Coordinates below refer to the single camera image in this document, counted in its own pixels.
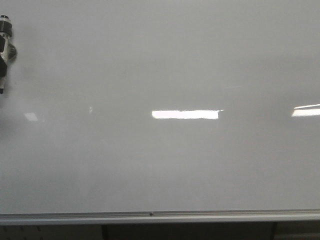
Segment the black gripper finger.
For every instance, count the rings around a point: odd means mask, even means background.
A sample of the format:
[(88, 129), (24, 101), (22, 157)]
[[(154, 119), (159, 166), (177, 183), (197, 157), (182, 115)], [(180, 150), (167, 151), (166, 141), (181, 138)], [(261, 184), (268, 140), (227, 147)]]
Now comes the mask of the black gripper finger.
[[(0, 38), (0, 53), (2, 54), (5, 50), (6, 40), (4, 37)], [(0, 56), (0, 77), (3, 78), (7, 74), (7, 64), (2, 56)]]

